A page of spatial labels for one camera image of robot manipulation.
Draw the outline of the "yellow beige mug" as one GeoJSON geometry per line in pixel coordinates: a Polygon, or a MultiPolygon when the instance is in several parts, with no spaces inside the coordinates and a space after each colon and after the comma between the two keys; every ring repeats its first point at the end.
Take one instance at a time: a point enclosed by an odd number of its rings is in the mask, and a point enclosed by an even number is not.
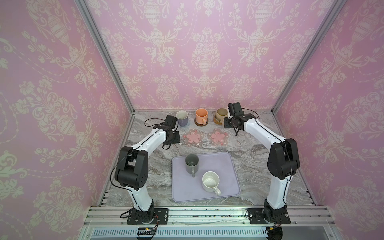
{"type": "Polygon", "coordinates": [[[224,118],[228,117],[228,109],[225,109],[225,108],[217,109],[217,111],[215,112],[215,117],[217,119],[224,120],[224,118]]]}

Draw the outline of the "blue woven round coaster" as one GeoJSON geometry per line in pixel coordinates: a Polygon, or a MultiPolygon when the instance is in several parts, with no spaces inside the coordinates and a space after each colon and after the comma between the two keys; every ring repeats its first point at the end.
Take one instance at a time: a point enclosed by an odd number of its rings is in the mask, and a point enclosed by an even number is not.
{"type": "Polygon", "coordinates": [[[189,124],[187,124],[187,125],[185,125],[185,126],[178,126],[178,129],[180,129],[180,128],[185,129],[185,128],[188,128],[190,125],[191,125],[191,124],[189,123],[189,124]]]}

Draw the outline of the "woven rattan round coaster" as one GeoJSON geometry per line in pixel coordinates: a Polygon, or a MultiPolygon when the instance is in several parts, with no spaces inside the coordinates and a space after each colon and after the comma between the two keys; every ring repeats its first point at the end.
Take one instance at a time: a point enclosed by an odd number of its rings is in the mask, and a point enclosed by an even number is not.
{"type": "Polygon", "coordinates": [[[222,126],[224,124],[224,120],[214,117],[214,123],[222,126]]]}

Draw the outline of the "pink flower silicone coaster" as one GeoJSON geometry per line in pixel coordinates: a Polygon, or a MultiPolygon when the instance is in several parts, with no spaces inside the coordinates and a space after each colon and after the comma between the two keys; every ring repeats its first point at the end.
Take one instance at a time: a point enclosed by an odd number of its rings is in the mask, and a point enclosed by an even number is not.
{"type": "Polygon", "coordinates": [[[208,136],[213,146],[226,146],[228,144],[228,133],[220,129],[214,129],[208,136]]]}

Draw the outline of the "grey green mug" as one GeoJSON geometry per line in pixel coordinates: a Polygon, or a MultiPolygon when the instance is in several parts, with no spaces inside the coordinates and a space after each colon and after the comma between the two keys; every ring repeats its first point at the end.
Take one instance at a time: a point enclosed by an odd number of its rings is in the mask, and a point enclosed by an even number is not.
{"type": "Polygon", "coordinates": [[[199,170],[199,157],[194,154],[187,155],[185,158],[185,167],[187,173],[194,178],[199,170]]]}

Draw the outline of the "orange mug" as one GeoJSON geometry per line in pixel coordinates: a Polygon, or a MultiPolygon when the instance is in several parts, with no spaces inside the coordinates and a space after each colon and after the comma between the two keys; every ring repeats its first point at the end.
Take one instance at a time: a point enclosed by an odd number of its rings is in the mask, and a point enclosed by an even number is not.
{"type": "Polygon", "coordinates": [[[208,111],[206,109],[197,109],[195,123],[199,126],[205,126],[208,123],[208,111]]]}

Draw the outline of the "white cream mug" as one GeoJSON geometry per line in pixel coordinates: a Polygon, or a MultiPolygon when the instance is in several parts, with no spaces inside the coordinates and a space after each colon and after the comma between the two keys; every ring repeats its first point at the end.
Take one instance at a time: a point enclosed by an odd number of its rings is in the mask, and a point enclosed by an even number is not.
{"type": "Polygon", "coordinates": [[[219,189],[220,177],[217,173],[208,171],[205,172],[202,177],[202,185],[206,192],[215,193],[217,196],[222,194],[219,189]]]}

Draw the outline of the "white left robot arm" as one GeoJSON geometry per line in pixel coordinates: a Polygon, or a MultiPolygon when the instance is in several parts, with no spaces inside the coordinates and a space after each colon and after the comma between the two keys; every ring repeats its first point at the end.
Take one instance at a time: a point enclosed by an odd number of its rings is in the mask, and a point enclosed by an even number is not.
{"type": "Polygon", "coordinates": [[[128,211],[128,224],[150,224],[155,218],[155,204],[147,190],[149,157],[158,146],[180,143],[180,133],[162,126],[152,131],[131,147],[124,146],[119,153],[114,179],[118,188],[129,192],[133,208],[128,211]]]}

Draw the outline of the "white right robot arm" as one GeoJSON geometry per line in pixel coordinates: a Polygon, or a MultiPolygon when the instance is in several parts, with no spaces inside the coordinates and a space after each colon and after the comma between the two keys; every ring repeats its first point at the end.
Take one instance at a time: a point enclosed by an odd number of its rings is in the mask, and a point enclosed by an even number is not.
{"type": "Polygon", "coordinates": [[[264,203],[264,218],[268,223],[280,223],[288,213],[286,200],[292,177],[300,168],[297,142],[274,133],[252,114],[226,117],[224,127],[235,129],[236,133],[239,130],[249,133],[269,150],[267,168],[272,178],[264,203]]]}

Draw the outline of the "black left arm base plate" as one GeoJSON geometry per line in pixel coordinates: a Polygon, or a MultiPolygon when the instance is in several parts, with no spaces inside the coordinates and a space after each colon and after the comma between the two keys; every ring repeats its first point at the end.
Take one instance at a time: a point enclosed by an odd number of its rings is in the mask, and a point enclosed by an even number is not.
{"type": "Polygon", "coordinates": [[[155,208],[147,212],[131,209],[127,217],[128,225],[166,225],[168,223],[169,209],[155,208]]]}

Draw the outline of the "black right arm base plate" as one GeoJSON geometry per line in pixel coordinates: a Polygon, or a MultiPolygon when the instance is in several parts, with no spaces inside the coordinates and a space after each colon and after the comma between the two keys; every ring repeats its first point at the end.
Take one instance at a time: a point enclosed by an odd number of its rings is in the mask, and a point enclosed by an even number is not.
{"type": "Polygon", "coordinates": [[[287,208],[272,210],[270,208],[248,208],[246,217],[251,225],[289,225],[291,219],[287,208]]]}

